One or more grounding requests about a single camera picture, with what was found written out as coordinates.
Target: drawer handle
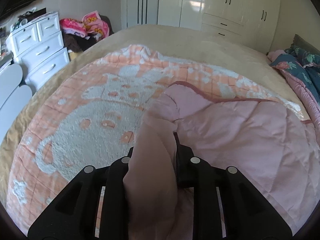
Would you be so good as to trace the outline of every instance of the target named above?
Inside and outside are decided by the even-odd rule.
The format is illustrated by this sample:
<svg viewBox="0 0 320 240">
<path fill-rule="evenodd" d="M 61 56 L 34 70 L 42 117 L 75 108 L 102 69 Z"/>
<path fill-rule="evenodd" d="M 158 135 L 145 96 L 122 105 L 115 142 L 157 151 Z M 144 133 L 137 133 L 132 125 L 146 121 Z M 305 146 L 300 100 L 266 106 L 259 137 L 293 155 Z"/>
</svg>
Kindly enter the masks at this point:
<svg viewBox="0 0 320 240">
<path fill-rule="evenodd" d="M 30 38 L 31 38 L 31 35 L 30 35 L 30 36 L 28 36 L 28 37 L 26 37 L 24 40 L 20 41 L 20 43 L 23 43 L 23 42 L 25 42 L 25 41 L 29 40 Z"/>
<path fill-rule="evenodd" d="M 47 46 L 47 47 L 44 49 L 44 51 L 41 51 L 41 52 L 36 53 L 36 56 L 39 56 L 40 54 L 46 52 L 49 48 L 50 48 L 50 47 Z"/>
<path fill-rule="evenodd" d="M 48 26 L 48 27 L 45 27 L 44 29 L 46 30 L 46 29 L 50 29 L 50 28 L 52 28 L 52 27 L 54 27 L 54 24 L 52 24 L 52 25 L 50 25 L 50 26 Z"/>
<path fill-rule="evenodd" d="M 55 64 L 52 64 L 51 68 L 49 68 L 49 69 L 46 70 L 46 71 L 43 71 L 42 74 L 43 74 L 43 75 L 44 75 L 44 74 L 47 74 L 49 71 L 53 70 L 55 66 L 56 66 Z"/>
</svg>

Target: white cabinet drawer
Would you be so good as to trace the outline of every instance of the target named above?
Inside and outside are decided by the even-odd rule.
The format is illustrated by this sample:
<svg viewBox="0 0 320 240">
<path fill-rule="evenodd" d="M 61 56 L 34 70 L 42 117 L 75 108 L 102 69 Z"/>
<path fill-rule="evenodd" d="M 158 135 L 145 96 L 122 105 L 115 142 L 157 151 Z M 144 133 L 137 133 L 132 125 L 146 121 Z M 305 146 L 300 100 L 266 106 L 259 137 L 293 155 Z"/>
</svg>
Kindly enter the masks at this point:
<svg viewBox="0 0 320 240">
<path fill-rule="evenodd" d="M 217 28 L 214 26 L 206 25 L 206 24 L 202 25 L 201 30 L 203 32 L 208 32 L 208 33 L 211 33 L 211 34 L 214 34 L 214 35 L 217 35 L 220 37 L 224 37 L 230 41 L 235 41 L 235 42 L 239 42 L 240 37 L 241 37 L 240 35 L 238 35 L 236 33 L 232 33 L 232 32 L 223 30 L 221 28 Z"/>
<path fill-rule="evenodd" d="M 13 53 L 19 55 L 26 51 L 31 46 L 39 42 L 39 37 L 37 33 L 37 27 L 35 24 L 28 26 L 15 35 L 12 36 L 13 39 Z"/>
<path fill-rule="evenodd" d="M 26 78 L 26 83 L 29 85 L 33 92 L 38 90 L 44 85 L 55 73 L 62 69 L 69 63 L 69 55 L 67 48 L 63 48 L 57 53 L 53 54 L 36 69 L 30 73 Z"/>
<path fill-rule="evenodd" d="M 39 40 L 43 41 L 50 35 L 60 31 L 59 16 L 53 15 L 36 23 Z"/>
<path fill-rule="evenodd" d="M 18 62 L 30 73 L 45 59 L 63 48 L 62 33 L 51 35 L 46 41 L 39 43 L 35 48 L 28 49 L 18 57 Z"/>
<path fill-rule="evenodd" d="M 244 28 L 242 25 L 238 23 L 234 23 L 229 20 L 206 13 L 203 14 L 202 23 L 206 25 L 215 26 L 217 28 L 224 29 L 233 33 L 237 33 L 239 35 L 242 34 Z"/>
</svg>

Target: pink fabric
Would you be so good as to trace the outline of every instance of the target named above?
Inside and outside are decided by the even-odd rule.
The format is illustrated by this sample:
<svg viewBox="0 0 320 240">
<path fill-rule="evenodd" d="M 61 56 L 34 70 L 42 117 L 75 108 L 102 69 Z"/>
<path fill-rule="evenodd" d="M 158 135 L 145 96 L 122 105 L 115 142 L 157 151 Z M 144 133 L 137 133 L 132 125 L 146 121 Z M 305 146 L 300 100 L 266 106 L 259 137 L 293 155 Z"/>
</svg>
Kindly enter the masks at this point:
<svg viewBox="0 0 320 240">
<path fill-rule="evenodd" d="M 75 19 L 62 19 L 60 26 L 64 33 L 74 34 L 85 38 L 89 33 L 96 33 L 102 39 L 109 36 L 110 30 L 106 22 L 102 21 L 98 11 L 88 13 L 82 18 L 82 21 Z"/>
<path fill-rule="evenodd" d="M 86 26 L 87 33 L 99 33 L 103 39 L 109 36 L 109 26 L 101 20 L 98 11 L 88 13 L 82 18 L 82 21 Z"/>
<path fill-rule="evenodd" d="M 176 186 L 175 131 L 212 166 L 236 166 L 295 234 L 320 196 L 313 124 L 276 102 L 202 95 L 190 84 L 175 84 L 144 113 L 124 178 L 130 239 L 192 239 L 193 192 Z"/>
<path fill-rule="evenodd" d="M 313 94 L 300 79 L 285 70 L 280 70 L 280 72 L 303 103 L 315 127 L 320 131 L 320 107 Z"/>
<path fill-rule="evenodd" d="M 62 19 L 60 20 L 60 26 L 64 33 L 77 35 L 81 38 L 87 36 L 87 31 L 83 22 L 75 19 Z"/>
<path fill-rule="evenodd" d="M 268 54 L 268 59 L 270 59 L 271 62 L 274 62 L 277 59 L 277 57 L 279 57 L 281 54 L 287 54 L 287 53 L 282 49 L 279 49 L 276 51 L 270 51 Z"/>
</svg>

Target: white dresser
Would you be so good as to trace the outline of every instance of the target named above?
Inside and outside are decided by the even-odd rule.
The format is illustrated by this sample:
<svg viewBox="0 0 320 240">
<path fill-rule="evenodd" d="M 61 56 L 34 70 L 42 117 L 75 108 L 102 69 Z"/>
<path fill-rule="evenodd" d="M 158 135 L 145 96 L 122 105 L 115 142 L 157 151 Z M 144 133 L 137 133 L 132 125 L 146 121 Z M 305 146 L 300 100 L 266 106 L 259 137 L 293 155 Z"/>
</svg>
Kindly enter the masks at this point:
<svg viewBox="0 0 320 240">
<path fill-rule="evenodd" d="M 48 13 L 14 30 L 6 40 L 13 60 L 23 70 L 26 84 L 35 93 L 69 63 L 57 12 Z"/>
</svg>

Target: metal screw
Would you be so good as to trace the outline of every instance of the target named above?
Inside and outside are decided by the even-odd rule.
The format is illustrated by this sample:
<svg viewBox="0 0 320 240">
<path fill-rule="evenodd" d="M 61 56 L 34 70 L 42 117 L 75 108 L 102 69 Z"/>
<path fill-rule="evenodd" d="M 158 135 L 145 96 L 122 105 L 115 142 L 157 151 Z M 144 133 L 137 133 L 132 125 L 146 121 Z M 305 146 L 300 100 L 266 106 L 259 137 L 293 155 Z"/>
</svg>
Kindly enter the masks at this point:
<svg viewBox="0 0 320 240">
<path fill-rule="evenodd" d="M 236 167 L 232 167 L 232 166 L 231 166 L 231 167 L 228 168 L 228 171 L 229 171 L 231 174 L 236 174 L 238 170 L 237 170 Z"/>
<path fill-rule="evenodd" d="M 129 163 L 129 161 L 130 161 L 130 157 L 124 157 L 124 158 L 122 158 L 122 163 Z"/>
<path fill-rule="evenodd" d="M 199 158 L 197 158 L 197 157 L 192 157 L 192 158 L 190 159 L 190 161 L 191 161 L 192 163 L 197 164 L 197 163 L 199 163 L 199 162 L 200 162 L 200 159 L 199 159 Z"/>
<path fill-rule="evenodd" d="M 94 168 L 92 166 L 86 166 L 84 168 L 85 173 L 91 173 L 91 172 L 93 172 L 93 170 L 94 170 Z"/>
</svg>

